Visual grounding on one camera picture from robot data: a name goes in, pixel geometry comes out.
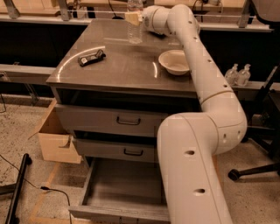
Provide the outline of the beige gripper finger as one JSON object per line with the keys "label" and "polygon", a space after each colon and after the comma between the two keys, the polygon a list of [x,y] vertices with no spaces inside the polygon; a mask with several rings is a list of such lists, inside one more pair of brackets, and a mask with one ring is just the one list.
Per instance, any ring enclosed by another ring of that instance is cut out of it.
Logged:
{"label": "beige gripper finger", "polygon": [[143,22],[141,11],[128,11],[125,13],[125,20],[132,25],[139,26]]}

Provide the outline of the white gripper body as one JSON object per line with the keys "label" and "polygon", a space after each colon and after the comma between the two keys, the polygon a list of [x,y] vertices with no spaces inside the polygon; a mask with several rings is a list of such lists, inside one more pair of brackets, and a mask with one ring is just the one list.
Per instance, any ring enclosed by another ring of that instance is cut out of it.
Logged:
{"label": "white gripper body", "polygon": [[149,32],[158,35],[168,35],[167,18],[170,10],[163,6],[152,5],[143,9],[143,25]]}

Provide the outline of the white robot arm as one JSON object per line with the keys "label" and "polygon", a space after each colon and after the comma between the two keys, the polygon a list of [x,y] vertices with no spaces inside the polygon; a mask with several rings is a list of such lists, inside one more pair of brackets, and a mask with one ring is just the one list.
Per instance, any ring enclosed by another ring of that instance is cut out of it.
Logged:
{"label": "white robot arm", "polygon": [[182,45],[200,112],[170,115],[157,133],[157,155],[171,224],[233,224],[213,156],[243,139],[247,118],[233,89],[200,40],[199,25],[183,4],[125,14],[133,25],[172,35]]}

